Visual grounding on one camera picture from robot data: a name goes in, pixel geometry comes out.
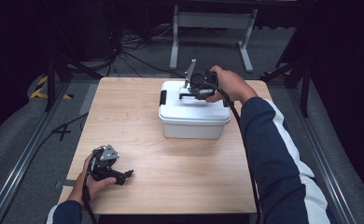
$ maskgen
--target box lid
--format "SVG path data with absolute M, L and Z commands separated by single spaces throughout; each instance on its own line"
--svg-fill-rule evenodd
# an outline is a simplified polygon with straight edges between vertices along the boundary
M 166 91 L 166 98 L 159 108 L 159 117 L 164 123 L 226 125 L 231 119 L 230 110 L 222 101 L 207 103 L 196 100 L 193 96 L 179 99 L 179 93 L 186 91 L 184 81 L 165 81 L 161 89 Z

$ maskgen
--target wooden table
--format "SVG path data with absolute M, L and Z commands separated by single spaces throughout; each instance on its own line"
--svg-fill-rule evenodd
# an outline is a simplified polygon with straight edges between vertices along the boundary
M 67 179 L 75 180 L 97 147 L 111 144 L 113 169 L 133 176 L 102 191 L 96 214 L 256 213 L 245 150 L 231 114 L 217 140 L 166 138 L 159 118 L 161 84 L 169 78 L 104 77 L 91 105 Z M 271 99 L 262 81 L 247 81 Z M 71 192 L 64 186 L 59 202 Z

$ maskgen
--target navy jacket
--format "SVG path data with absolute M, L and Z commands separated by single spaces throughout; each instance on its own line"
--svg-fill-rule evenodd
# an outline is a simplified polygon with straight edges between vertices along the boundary
M 240 124 L 258 185 L 263 222 L 331 223 L 325 196 L 311 169 L 301 161 L 284 116 L 273 102 L 249 99 L 243 105 Z M 79 203 L 66 201 L 54 206 L 48 223 L 81 223 Z

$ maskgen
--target black curtain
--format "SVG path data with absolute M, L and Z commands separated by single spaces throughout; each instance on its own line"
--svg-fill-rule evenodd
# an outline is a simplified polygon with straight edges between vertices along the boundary
M 86 59 L 67 1 L 0 0 L 0 125 L 28 103 L 53 51 Z
M 306 59 L 343 148 L 364 183 L 364 1 L 320 1 L 280 63 Z

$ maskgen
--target right hand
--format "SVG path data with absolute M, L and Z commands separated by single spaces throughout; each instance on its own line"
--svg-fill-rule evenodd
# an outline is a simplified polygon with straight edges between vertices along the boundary
M 217 73 L 219 87 L 229 95 L 232 101 L 240 101 L 243 105 L 249 98 L 258 96 L 238 74 L 229 70 L 223 70 L 217 65 L 212 67 L 210 71 Z M 209 96 L 205 100 L 213 103 L 222 99 L 223 96 L 217 91 L 215 95 Z

